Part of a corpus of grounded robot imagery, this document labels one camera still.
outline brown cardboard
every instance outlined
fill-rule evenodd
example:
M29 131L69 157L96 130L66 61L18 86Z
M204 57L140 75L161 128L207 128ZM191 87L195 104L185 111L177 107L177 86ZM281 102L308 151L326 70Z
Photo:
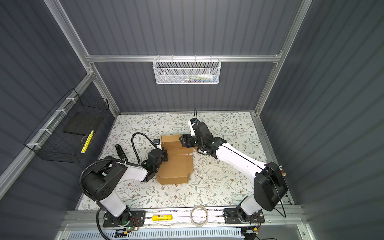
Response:
M156 177L162 185L187 183L189 175L193 172L193 157L188 154L194 152L196 148L181 146L180 136L161 137L161 146L168 154L168 161L161 164Z

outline robotic arm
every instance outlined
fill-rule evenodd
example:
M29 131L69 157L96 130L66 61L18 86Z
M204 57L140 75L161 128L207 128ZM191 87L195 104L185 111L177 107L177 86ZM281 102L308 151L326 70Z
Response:
M224 161L253 180L253 195L247 196L237 206L239 219L248 222L261 209L272 211L288 191L280 167L273 162L265 164L250 158L233 148L226 140L213 137L207 125L197 118L192 118L188 125L191 134L180 137L183 147L197 147L200 154Z

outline floral pattern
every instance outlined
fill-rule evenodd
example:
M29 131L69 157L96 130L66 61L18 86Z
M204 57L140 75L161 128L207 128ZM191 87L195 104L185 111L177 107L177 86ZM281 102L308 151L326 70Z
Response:
M120 144L130 162L137 162L131 145L131 136L143 132L151 139L162 135L189 132L188 121L193 114L135 114L119 115L108 137L102 157L118 157L115 144ZM259 161L266 162L263 148L250 113L199 113L200 121L207 124L213 136L227 140L234 148ZM141 161L152 149L147 139L135 137L135 147ZM133 209L153 207L193 207L237 205L253 192L253 184L229 164L211 156L192 153L194 172L186 184L161 185L156 178L149 182L121 180L115 190ZM98 209L86 196L79 210Z

